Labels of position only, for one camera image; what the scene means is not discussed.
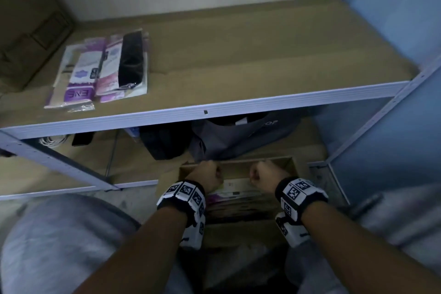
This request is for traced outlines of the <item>brown cardboard box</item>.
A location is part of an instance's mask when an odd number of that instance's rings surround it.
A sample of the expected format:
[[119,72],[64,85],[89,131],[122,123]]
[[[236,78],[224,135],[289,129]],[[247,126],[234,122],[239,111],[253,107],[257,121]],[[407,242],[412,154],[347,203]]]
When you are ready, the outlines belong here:
[[[260,158],[220,162],[223,181],[248,178],[253,163]],[[207,209],[202,248],[226,248],[239,245],[263,244],[267,247],[286,243],[275,217],[282,212],[280,204],[270,209]]]

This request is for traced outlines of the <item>person's left forearm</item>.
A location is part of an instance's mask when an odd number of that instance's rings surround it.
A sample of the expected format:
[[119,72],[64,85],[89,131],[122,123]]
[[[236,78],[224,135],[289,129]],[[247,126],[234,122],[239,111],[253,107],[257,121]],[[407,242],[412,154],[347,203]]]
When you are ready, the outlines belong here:
[[157,210],[73,294],[162,294],[186,224],[174,207]]

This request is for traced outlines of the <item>marker wrist band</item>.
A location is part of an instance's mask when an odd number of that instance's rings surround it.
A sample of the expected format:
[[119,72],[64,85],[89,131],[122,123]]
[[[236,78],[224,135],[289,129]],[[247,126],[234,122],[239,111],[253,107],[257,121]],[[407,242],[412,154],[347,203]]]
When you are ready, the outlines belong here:
[[184,249],[200,250],[206,226],[206,199],[202,185],[181,180],[171,185],[159,198],[157,210],[173,207],[187,215],[187,224],[179,243]]
[[291,248],[310,239],[301,217],[314,202],[328,202],[327,193],[310,180],[290,177],[283,179],[275,190],[282,212],[275,217],[276,224]]

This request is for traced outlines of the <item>pink white packet in box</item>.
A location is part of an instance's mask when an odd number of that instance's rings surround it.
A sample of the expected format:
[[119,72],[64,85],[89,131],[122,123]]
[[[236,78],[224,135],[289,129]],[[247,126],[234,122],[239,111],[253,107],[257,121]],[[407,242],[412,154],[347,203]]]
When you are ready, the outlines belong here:
[[262,192],[248,178],[224,180],[206,197],[208,209],[270,209],[277,206],[273,196]]

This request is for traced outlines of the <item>large closed cardboard box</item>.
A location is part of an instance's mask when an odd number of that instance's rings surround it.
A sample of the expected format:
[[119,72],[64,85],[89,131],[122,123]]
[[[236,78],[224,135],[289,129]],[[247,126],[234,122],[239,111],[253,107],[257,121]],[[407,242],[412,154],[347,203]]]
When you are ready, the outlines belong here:
[[0,0],[0,95],[23,90],[73,28],[57,0]]

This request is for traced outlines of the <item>beige clear flat packet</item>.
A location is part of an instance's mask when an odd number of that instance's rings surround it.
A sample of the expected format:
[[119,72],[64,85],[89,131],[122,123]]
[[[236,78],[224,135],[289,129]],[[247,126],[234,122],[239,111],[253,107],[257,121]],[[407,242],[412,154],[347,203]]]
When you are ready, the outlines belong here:
[[61,59],[57,76],[52,85],[44,109],[64,109],[67,112],[80,112],[94,110],[95,106],[91,99],[80,99],[74,102],[65,102],[64,95],[67,90],[73,69],[80,57],[84,43],[78,42],[66,46]]

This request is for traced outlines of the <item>small black device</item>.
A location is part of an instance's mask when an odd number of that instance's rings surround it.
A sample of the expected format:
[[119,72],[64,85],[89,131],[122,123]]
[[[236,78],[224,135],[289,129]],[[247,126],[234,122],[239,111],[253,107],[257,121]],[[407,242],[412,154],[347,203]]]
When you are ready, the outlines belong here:
[[94,134],[95,132],[76,133],[71,145],[73,147],[87,146],[92,142]]

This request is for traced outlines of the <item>person's right leg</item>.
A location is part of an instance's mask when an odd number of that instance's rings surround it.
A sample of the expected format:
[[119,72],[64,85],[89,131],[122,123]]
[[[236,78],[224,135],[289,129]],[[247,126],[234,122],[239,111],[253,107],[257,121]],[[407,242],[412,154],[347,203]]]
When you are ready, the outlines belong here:
[[[338,210],[441,278],[441,185],[384,191]],[[285,274],[298,294],[349,294],[310,239],[288,249]]]

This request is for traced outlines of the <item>black fabric bag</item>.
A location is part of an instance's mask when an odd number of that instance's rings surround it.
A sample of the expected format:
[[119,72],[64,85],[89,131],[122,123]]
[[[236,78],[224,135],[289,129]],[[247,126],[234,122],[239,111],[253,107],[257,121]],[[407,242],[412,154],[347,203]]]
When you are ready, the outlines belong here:
[[191,122],[172,122],[139,127],[140,139],[155,160],[181,156],[193,136]]

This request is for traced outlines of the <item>left marker wrist band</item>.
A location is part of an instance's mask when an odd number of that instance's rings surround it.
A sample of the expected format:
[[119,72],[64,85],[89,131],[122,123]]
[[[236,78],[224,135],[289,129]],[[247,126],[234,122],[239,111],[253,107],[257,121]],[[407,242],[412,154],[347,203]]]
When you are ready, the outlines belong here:
[[187,215],[187,224],[179,243],[184,249],[200,250],[206,226],[206,199],[202,185],[181,180],[171,185],[159,198],[157,210],[173,207]]

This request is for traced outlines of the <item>grey fabric bag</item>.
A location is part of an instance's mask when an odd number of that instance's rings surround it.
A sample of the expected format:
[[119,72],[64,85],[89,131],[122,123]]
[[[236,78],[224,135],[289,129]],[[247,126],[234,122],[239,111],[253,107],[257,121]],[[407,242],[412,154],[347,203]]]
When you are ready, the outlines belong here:
[[294,108],[194,120],[188,151],[197,162],[236,158],[287,137],[305,114]]

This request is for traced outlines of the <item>right marker wrist band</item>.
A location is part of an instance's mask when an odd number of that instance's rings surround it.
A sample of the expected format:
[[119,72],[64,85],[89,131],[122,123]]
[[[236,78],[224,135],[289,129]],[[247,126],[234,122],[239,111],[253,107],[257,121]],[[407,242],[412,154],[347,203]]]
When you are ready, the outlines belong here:
[[290,177],[283,179],[275,190],[282,212],[275,217],[276,224],[291,248],[310,239],[301,217],[314,202],[328,202],[327,193],[310,180]]

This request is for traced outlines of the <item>person's right forearm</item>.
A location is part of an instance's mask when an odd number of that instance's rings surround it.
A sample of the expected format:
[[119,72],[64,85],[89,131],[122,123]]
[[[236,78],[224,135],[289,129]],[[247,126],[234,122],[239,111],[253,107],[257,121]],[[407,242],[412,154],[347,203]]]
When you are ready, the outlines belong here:
[[301,221],[352,294],[441,294],[441,278],[323,201]]

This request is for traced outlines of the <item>person's left hand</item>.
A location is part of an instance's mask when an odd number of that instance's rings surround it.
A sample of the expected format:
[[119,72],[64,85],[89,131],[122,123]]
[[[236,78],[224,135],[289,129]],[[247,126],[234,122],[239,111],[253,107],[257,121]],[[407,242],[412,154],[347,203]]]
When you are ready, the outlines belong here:
[[185,180],[195,181],[200,184],[203,187],[205,194],[210,194],[214,191],[214,189],[211,189],[211,163],[217,162],[203,161],[199,163],[185,178]]

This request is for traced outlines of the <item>person's left leg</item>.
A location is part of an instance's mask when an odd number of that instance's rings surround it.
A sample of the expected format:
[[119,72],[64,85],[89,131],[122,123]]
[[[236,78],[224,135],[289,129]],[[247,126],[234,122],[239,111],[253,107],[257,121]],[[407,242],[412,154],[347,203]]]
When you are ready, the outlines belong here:
[[[51,197],[9,232],[0,258],[2,293],[73,294],[141,226],[94,197]],[[177,257],[162,294],[194,294]]]

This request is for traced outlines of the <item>purple white packet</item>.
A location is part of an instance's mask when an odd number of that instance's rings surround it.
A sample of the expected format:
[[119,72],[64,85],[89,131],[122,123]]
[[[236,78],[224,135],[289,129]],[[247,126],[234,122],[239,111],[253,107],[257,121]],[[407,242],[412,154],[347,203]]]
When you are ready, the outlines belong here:
[[79,102],[94,98],[106,43],[105,37],[89,38],[84,41],[64,94],[64,102]]

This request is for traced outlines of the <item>brown shelf board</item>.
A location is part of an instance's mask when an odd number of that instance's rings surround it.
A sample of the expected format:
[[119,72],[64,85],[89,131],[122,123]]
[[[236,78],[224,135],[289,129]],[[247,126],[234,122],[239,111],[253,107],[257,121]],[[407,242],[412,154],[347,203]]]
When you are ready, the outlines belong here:
[[418,68],[342,0],[291,0],[81,24],[68,43],[150,35],[145,95],[94,110],[44,109],[63,49],[0,99],[19,139],[395,96]]

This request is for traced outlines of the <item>person's leg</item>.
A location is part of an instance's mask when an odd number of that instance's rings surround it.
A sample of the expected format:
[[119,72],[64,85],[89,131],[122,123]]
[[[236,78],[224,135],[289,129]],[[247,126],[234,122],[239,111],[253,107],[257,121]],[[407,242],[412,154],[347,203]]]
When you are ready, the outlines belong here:
[[[441,278],[441,185],[384,191],[338,210]],[[298,294],[349,294],[310,239],[288,249],[285,274]]]
[[[141,226],[94,197],[51,197],[9,232],[0,258],[2,293],[73,294]],[[162,294],[194,294],[177,257]]]

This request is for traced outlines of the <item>black flat packet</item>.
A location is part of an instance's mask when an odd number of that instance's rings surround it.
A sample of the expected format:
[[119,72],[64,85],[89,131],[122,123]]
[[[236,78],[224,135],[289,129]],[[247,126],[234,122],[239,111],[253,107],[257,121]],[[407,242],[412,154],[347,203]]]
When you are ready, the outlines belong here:
[[118,68],[118,90],[129,90],[142,82],[144,50],[142,30],[123,36]]

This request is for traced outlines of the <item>white metal shelving rack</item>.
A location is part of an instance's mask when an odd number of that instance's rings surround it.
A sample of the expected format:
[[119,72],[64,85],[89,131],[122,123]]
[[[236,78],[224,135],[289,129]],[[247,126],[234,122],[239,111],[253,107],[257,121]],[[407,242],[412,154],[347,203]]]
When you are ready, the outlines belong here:
[[143,28],[150,35],[147,94],[94,110],[44,109],[50,86],[0,100],[0,201],[157,184],[177,159],[154,161],[110,130],[341,102],[391,98],[325,156],[301,122],[288,154],[327,164],[441,68],[417,67],[342,0],[288,0],[81,24],[67,43]]

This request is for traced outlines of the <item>person's right hand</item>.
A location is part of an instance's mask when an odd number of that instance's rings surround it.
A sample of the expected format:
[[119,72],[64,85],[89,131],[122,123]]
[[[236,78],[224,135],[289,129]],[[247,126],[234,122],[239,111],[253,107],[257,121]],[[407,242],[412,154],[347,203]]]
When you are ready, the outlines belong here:
[[253,164],[260,164],[259,171],[261,182],[259,187],[256,188],[266,193],[275,195],[279,183],[285,178],[291,176],[287,171],[269,160],[259,161]]

